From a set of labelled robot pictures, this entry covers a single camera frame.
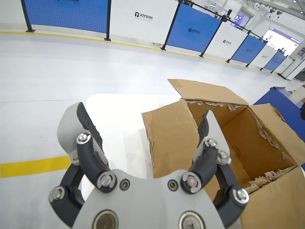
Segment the cardboard box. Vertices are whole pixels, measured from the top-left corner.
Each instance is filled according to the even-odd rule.
[[[182,99],[142,114],[154,177],[190,168],[199,141],[197,125],[205,111],[212,110],[230,146],[231,168],[239,184],[252,192],[241,216],[243,228],[305,228],[300,167],[305,143],[280,113],[270,104],[249,106],[226,87],[169,82]],[[218,189],[216,177],[205,186],[211,200]]]

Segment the white floor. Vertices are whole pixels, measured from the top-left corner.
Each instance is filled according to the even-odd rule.
[[[64,110],[93,94],[176,96],[168,78],[223,85],[253,104],[301,82],[250,68],[113,43],[0,34],[0,164],[63,156]],[[1,228],[66,228],[47,201],[65,171],[0,178]]]

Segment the cardboard flap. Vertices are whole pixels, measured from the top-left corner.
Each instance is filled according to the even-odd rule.
[[[243,229],[305,228],[305,178],[297,167],[250,194],[242,213]]]
[[[224,86],[183,79],[169,79],[168,81],[185,99],[248,105],[245,100]]]
[[[305,163],[305,143],[292,130],[277,109],[269,103],[250,106],[261,124],[277,138],[280,147],[292,158],[296,165]]]
[[[153,175],[166,176],[178,169],[188,170],[196,152],[199,134],[186,102],[178,102],[142,113],[150,141]]]

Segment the white table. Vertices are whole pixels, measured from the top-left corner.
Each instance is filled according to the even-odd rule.
[[[174,103],[174,96],[94,94],[86,110],[103,139],[110,169],[121,169],[139,178],[153,178],[149,142],[142,113]],[[81,191],[87,199],[94,186],[84,176]]]

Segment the screw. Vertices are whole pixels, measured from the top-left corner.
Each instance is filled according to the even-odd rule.
[[[205,145],[212,148],[218,149],[218,142],[213,138],[208,138],[204,141]]]
[[[120,183],[120,189],[121,189],[122,191],[126,191],[126,190],[129,189],[129,187],[130,187],[130,182],[129,182],[129,180],[128,180],[128,179],[123,179],[123,180],[121,181],[121,183]]]
[[[226,159],[228,156],[226,155],[226,153],[223,150],[220,150],[220,152],[218,153],[219,157],[221,159]]]
[[[101,183],[103,187],[108,187],[110,185],[112,178],[111,176],[103,176],[101,178]]]
[[[105,171],[97,179],[97,187],[113,188],[116,183],[116,177],[111,171]]]
[[[79,140],[80,142],[86,141],[86,140],[87,140],[87,135],[86,135],[86,134],[81,134],[81,135],[78,137],[78,140]]]
[[[93,229],[118,229],[119,219],[117,215],[111,210],[103,210],[93,220]]]
[[[172,179],[168,181],[168,188],[172,191],[175,192],[178,190],[178,183],[176,180]]]
[[[227,163],[229,163],[229,161],[230,161],[229,154],[226,151],[219,149],[217,163],[220,165],[226,165]]]
[[[239,200],[242,200],[242,199],[246,199],[247,198],[247,195],[243,192],[243,190],[238,190],[236,192],[236,195],[238,197]]]
[[[244,188],[241,188],[239,190],[233,189],[232,194],[234,199],[240,204],[246,204],[249,201],[249,194]]]
[[[186,180],[187,185],[191,188],[191,187],[197,187],[198,182],[196,180],[195,177],[193,176],[188,176],[187,180]]]
[[[200,215],[193,211],[183,213],[179,219],[179,229],[204,229],[205,224]]]
[[[57,186],[51,190],[49,194],[49,202],[52,203],[54,200],[63,199],[65,195],[65,189],[62,186]]]
[[[201,189],[201,181],[199,177],[193,172],[185,172],[182,175],[182,181],[190,188],[191,193],[197,193]]]
[[[77,138],[76,138],[76,143],[77,144],[85,144],[86,142],[88,142],[91,139],[91,135],[88,134],[80,134]]]

